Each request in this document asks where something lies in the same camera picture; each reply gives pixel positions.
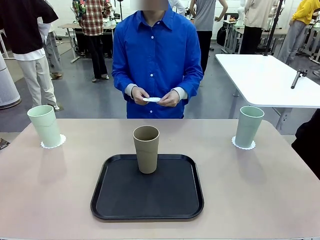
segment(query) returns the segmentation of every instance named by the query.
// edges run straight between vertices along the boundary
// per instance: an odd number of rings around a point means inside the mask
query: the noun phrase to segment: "cup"
[[[264,111],[255,106],[243,106],[236,130],[235,144],[241,148],[249,148],[261,124]]]
[[[159,130],[140,126],[133,131],[133,140],[140,172],[151,174],[157,169]]]
[[[61,143],[60,130],[52,106],[33,107],[27,115],[46,148],[54,148]]]

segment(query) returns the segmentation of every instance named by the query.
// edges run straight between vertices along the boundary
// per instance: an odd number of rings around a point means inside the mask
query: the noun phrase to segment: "beige table top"
[[[60,29],[81,29],[82,27],[77,23],[67,23],[67,24],[58,26],[58,28],[60,28]],[[112,30],[112,29],[115,29],[115,28],[116,28],[116,25],[104,26],[103,27],[104,30]]]
[[[320,181],[263,121],[256,148],[231,143],[237,120],[59,119],[65,144],[29,125],[0,153],[0,239],[297,239],[320,236]],[[91,198],[103,163],[135,152],[133,130],[160,130],[159,153],[197,164],[202,213],[181,222],[103,222]]]
[[[245,29],[244,28],[236,28],[235,29],[238,33],[244,34]],[[269,35],[271,31],[263,31],[262,35]],[[274,35],[287,35],[288,30],[287,29],[275,29]]]

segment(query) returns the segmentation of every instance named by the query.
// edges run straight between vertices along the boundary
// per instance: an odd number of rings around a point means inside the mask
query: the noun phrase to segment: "shirt collar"
[[[160,22],[162,22],[168,29],[172,30],[173,25],[174,12],[170,4],[168,4],[168,9],[165,11],[164,16]],[[137,11],[136,13],[136,28],[139,29],[141,24],[148,26],[145,17],[143,15],[143,11]]]

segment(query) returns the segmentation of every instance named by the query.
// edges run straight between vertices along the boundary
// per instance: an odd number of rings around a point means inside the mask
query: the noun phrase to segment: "white doily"
[[[46,146],[44,145],[44,142],[42,141],[42,142],[41,142],[41,147],[43,147],[44,149],[54,149],[54,148],[57,148],[57,147],[61,146],[62,144],[64,144],[65,141],[67,140],[67,137],[66,137],[65,135],[63,135],[63,134],[60,134],[60,138],[61,138],[61,141],[60,141],[60,143],[59,143],[57,146],[46,147]]]
[[[238,146],[238,145],[236,144],[236,136],[234,136],[234,137],[232,138],[232,143],[233,143],[233,145],[235,145],[237,148],[243,149],[243,150],[251,150],[251,149],[254,149],[254,148],[256,147],[255,141],[252,141],[251,146],[248,147],[248,148]]]

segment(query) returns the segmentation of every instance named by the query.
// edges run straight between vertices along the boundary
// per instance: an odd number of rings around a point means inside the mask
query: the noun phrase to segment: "black shirt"
[[[37,18],[44,24],[58,19],[44,0],[0,0],[0,29],[15,54],[28,54],[43,47]]]

